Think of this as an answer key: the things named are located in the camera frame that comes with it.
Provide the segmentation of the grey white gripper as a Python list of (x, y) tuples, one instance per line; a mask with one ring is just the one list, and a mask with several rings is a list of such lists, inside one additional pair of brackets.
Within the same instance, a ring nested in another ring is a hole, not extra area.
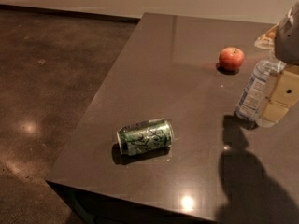
[(272, 127), (279, 123), (288, 111), (299, 101), (299, 2), (296, 2), (286, 16), (267, 32), (258, 37), (254, 46), (272, 49), (276, 57), (287, 65), (281, 72), (272, 73), (266, 86), (265, 99), (257, 124)]

